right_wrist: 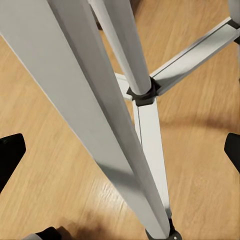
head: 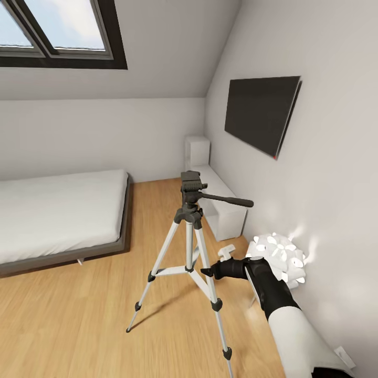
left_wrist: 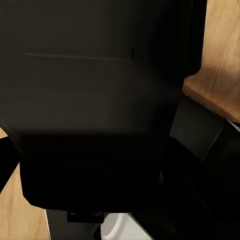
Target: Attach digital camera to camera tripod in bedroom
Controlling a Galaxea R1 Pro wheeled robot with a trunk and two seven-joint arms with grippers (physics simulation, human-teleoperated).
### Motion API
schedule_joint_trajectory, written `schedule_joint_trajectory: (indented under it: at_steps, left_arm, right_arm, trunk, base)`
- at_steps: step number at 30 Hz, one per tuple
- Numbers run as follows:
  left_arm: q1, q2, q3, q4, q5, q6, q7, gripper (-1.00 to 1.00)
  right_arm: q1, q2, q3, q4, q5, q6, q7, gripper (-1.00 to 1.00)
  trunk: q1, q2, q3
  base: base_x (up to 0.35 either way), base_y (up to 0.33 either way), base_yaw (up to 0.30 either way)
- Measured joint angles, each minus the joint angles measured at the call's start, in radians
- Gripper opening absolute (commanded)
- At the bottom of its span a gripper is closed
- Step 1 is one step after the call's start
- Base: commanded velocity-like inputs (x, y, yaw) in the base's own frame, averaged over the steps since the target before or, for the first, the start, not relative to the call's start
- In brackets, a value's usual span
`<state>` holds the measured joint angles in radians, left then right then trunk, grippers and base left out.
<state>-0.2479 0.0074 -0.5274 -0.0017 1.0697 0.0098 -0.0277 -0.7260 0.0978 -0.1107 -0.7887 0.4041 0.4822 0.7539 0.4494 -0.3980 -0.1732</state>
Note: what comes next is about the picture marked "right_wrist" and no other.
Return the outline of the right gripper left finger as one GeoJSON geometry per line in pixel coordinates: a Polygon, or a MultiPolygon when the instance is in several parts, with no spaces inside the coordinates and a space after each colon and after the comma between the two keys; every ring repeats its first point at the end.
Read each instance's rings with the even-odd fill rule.
{"type": "Polygon", "coordinates": [[[18,166],[26,145],[21,133],[0,138],[0,192],[18,166]]]}

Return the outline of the camera tripod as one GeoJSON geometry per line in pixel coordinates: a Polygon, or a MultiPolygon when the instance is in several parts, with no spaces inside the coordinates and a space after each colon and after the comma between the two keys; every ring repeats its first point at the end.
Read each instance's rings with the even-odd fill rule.
{"type": "Polygon", "coordinates": [[[175,230],[157,96],[236,42],[229,17],[149,74],[130,0],[89,0],[124,75],[114,72],[88,0],[0,0],[0,35],[142,225],[149,240],[175,230]],[[134,123],[125,100],[132,102],[134,123]]]}

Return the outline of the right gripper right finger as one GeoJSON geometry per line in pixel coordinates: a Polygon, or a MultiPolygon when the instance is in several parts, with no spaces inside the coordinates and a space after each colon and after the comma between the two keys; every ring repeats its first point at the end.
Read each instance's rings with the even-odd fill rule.
{"type": "Polygon", "coordinates": [[[228,133],[224,151],[240,173],[240,134],[228,133]]]}

